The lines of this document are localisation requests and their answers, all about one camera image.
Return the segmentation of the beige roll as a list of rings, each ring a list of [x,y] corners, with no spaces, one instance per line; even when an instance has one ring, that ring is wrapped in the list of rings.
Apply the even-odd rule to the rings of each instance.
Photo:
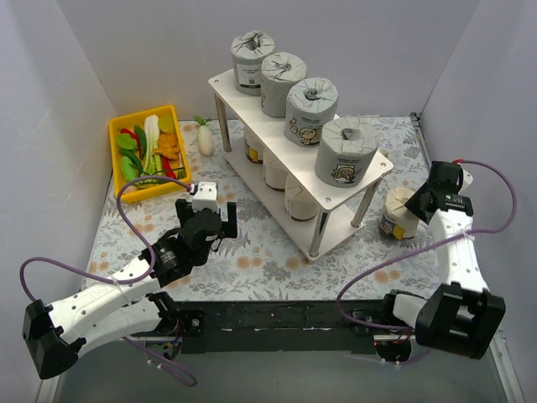
[[[315,200],[292,175],[288,175],[285,182],[284,208],[293,220],[299,222],[310,220],[318,213]]]
[[[243,139],[247,159],[255,164],[262,164],[264,146],[259,141],[257,135],[251,129],[244,126]]]
[[[405,187],[390,190],[383,204],[379,229],[382,233],[398,240],[413,238],[419,219],[405,206],[414,191]]]
[[[284,191],[288,171],[268,149],[263,150],[263,178],[265,184],[275,191]]]

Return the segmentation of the grey roll with cartoon label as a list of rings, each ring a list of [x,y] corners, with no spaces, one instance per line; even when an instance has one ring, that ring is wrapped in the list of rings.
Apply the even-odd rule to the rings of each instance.
[[[307,75],[306,63],[298,56],[274,53],[261,65],[261,109],[271,118],[284,118],[290,89]]]

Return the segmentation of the grey roll with QR label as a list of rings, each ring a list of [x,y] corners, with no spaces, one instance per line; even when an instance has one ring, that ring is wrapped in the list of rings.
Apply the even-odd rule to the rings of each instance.
[[[247,95],[259,97],[261,66],[275,52],[274,39],[262,30],[253,30],[236,37],[231,46],[236,88]]]

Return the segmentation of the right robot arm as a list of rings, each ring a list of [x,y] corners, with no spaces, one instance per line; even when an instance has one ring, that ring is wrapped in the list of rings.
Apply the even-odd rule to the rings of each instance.
[[[463,180],[459,164],[435,161],[425,184],[406,202],[437,244],[440,284],[428,299],[390,292],[379,321],[393,334],[412,327],[422,346],[480,359],[506,306],[482,277],[471,233],[474,211],[470,198],[461,194]]]

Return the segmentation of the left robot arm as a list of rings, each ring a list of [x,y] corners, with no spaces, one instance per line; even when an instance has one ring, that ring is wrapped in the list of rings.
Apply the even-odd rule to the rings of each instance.
[[[184,321],[163,289],[204,265],[216,241],[237,236],[237,205],[227,204],[226,220],[198,201],[179,199],[175,207],[180,226],[114,274],[50,304],[30,298],[22,336],[40,379],[63,374],[103,344],[140,332],[168,336]]]

